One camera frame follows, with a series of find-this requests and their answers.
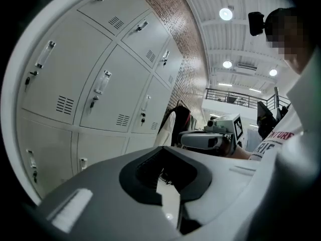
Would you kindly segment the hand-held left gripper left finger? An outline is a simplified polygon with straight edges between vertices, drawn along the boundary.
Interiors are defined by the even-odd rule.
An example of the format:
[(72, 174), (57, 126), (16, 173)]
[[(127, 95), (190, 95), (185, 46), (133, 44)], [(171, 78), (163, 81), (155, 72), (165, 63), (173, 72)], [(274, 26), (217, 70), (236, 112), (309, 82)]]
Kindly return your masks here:
[(157, 193), (157, 184), (164, 168), (163, 147), (140, 155), (120, 171), (122, 189), (135, 201), (147, 205), (162, 205), (162, 196)]

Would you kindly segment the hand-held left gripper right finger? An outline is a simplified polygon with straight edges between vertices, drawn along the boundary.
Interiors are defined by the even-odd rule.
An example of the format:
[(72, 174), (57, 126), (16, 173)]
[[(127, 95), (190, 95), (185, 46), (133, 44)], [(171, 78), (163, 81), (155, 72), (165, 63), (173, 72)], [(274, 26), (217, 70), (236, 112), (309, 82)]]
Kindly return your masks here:
[(211, 171), (202, 163), (169, 147), (162, 150), (163, 169), (182, 202), (199, 199), (212, 183)]

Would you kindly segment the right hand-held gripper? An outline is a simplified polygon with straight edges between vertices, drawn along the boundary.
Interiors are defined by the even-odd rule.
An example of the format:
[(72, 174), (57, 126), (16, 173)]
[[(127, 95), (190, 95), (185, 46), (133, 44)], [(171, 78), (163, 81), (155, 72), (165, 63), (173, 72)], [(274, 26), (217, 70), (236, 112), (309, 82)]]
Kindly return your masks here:
[(243, 135), (239, 114), (211, 117), (203, 130), (184, 131), (178, 143), (191, 151), (213, 156), (231, 157)]

